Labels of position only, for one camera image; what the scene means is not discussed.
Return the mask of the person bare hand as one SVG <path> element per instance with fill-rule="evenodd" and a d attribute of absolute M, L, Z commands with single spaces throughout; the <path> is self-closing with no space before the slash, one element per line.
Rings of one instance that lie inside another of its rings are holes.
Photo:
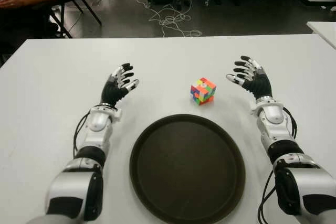
<path fill-rule="evenodd" d="M 22 7 L 23 3 L 22 0 L 1 0 L 0 8 L 7 9 L 7 8 L 20 8 Z"/>

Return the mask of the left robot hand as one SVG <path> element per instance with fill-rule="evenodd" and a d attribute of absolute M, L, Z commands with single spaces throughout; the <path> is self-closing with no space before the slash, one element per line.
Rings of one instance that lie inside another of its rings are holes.
<path fill-rule="evenodd" d="M 124 63 L 109 75 L 102 90 L 100 103 L 115 108 L 121 99 L 139 85 L 139 79 L 130 80 L 130 77 L 134 76 L 132 69 L 130 63 Z"/>

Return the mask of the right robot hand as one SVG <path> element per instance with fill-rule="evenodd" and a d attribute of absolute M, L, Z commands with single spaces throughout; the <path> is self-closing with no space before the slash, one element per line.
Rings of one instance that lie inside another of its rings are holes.
<path fill-rule="evenodd" d="M 253 94 L 256 100 L 272 97 L 271 83 L 263 67 L 253 58 L 241 56 L 234 62 L 235 74 L 227 74 L 226 79 Z"/>

